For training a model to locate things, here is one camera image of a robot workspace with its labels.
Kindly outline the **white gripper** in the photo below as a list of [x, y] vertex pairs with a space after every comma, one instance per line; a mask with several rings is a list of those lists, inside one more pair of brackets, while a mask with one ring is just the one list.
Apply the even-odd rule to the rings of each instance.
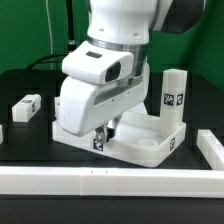
[[113, 138], [120, 123], [116, 117], [141, 103], [147, 94], [149, 65], [143, 64], [139, 76], [132, 75], [133, 67], [132, 53], [83, 42], [62, 63], [66, 79], [60, 91], [60, 126], [76, 136], [95, 129], [100, 144], [106, 142], [107, 134]]

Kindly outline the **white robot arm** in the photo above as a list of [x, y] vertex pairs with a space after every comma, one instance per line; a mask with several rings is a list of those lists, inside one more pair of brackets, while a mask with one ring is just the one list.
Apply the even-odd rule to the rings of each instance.
[[201, 18], [206, 0], [88, 0], [88, 39], [62, 62], [59, 124], [104, 143], [122, 114], [148, 91], [149, 34], [181, 34]]

